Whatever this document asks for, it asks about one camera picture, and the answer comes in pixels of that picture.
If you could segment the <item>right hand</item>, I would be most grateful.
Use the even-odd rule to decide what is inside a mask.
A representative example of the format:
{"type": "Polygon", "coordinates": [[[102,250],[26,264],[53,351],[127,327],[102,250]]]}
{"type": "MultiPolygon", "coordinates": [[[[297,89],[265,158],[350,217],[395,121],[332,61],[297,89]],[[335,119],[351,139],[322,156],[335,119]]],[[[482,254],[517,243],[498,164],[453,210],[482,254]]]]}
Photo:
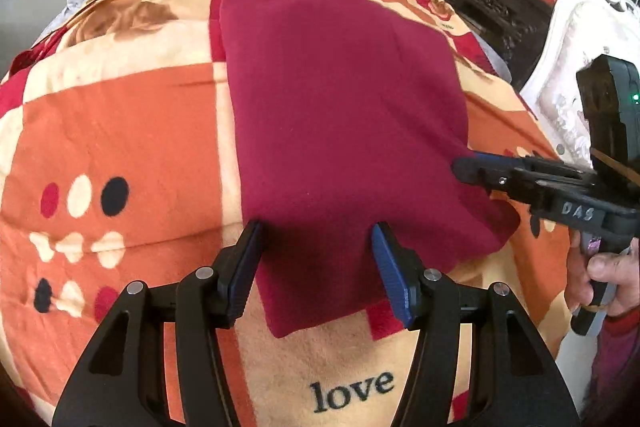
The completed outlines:
{"type": "Polygon", "coordinates": [[[565,302],[570,311],[592,303],[591,282],[611,283],[616,294],[608,305],[610,317],[621,317],[639,306],[639,239],[630,243],[626,255],[601,253],[587,260],[580,250],[580,234],[570,231],[565,302]]]}

